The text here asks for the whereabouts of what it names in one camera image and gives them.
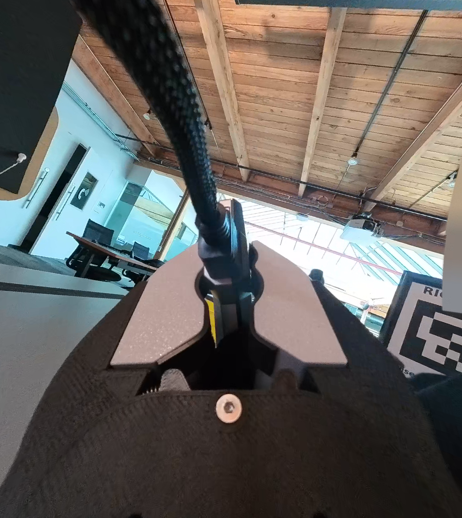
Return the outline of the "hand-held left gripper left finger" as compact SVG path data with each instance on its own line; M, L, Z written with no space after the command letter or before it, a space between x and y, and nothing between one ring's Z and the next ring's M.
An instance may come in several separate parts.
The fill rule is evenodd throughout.
M113 368L197 369L207 356L203 264L194 244L150 276L111 358Z

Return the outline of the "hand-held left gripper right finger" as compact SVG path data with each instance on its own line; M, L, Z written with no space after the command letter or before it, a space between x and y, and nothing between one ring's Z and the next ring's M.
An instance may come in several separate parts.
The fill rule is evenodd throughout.
M280 371L291 371L297 382L309 368L345 368L348 359L331 326L312 281L293 262L254 241L252 272L260 282L251 321L258 341L255 387L271 387Z

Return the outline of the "yellow plastic bin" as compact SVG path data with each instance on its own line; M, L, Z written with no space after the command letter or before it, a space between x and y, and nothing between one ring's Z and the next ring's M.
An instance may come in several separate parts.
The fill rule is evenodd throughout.
M213 301L213 296L211 294L208 294L205 297L205 302L206 302L206 305L207 305L208 311L209 311L210 331L211 331L211 335L212 335L212 338L213 338L213 341L214 341L215 347L216 347L217 340L216 340L216 326L215 326L215 304Z

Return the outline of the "black office chair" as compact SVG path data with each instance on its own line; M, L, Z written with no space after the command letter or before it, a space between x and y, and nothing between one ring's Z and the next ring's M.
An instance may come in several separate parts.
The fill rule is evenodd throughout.
M104 227L89 219L82 236L84 239L89 240L92 243L109 247L113 233L114 230ZM80 274L84 270L83 263L90 256L92 256L92 261L89 268L86 270L86 279L104 282L121 281L121 276L119 274L114 272L111 268L103 267L104 262L108 259L107 255L93 252L91 249L85 248L81 244L79 244L72 252L71 256L66 259L65 264L67 267Z
M128 268L123 269L122 274L134 282L134 284L147 281L148 278L164 264L161 260L149 258L149 248L137 242L133 244L130 257L145 265L139 266L132 263L128 265Z

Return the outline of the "wooden office desk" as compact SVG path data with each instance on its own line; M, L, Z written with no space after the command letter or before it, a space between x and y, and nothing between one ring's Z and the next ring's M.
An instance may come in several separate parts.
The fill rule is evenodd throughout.
M157 266L146 264L121 251L111 249L103 244L88 240L72 232L66 232L72 237L77 247L66 259L66 266L74 270L77 278L102 281L120 282L124 273L130 272L133 277L142 280L155 273Z

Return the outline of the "white ceiling projector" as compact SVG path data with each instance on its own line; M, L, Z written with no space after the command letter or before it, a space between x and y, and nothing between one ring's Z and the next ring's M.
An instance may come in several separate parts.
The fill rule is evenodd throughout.
M340 239L360 246L376 244L382 237L383 226L370 213L362 212L354 215L345 225Z

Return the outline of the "black white tag sign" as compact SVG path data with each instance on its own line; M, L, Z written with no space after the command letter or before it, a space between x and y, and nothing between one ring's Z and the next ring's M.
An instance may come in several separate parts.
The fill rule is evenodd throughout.
M379 333L403 374L462 374L462 313L442 306L442 280L404 271Z

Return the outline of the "framed phone icon sign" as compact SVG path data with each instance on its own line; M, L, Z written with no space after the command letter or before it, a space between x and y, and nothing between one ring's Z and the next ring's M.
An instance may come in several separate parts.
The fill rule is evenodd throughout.
M89 201L90 196L95 190L97 184L98 179L90 172L87 172L80 182L80 185L74 192L74 195L70 200L70 204L79 210L84 210L85 205Z

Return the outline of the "black glass door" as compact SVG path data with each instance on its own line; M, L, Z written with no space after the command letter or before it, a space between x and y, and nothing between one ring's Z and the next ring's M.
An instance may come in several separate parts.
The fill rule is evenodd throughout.
M55 205L58 203L59 199L65 192L65 188L70 183L73 175L78 169L79 164L83 160L85 154L87 152L87 148L84 145L78 144L72 153L68 163L64 167L61 172L59 178L53 185L53 189L50 191L47 196L45 202L40 208L40 211L36 215L35 219L32 222L31 227L29 228L26 236L22 240L19 249L24 253L29 253L39 237L43 227L47 223L50 218Z

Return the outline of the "black panel wooden rim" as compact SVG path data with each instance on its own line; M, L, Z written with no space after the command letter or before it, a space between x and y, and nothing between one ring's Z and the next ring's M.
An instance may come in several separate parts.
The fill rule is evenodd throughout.
M70 1L0 1L0 200L32 188L81 24Z

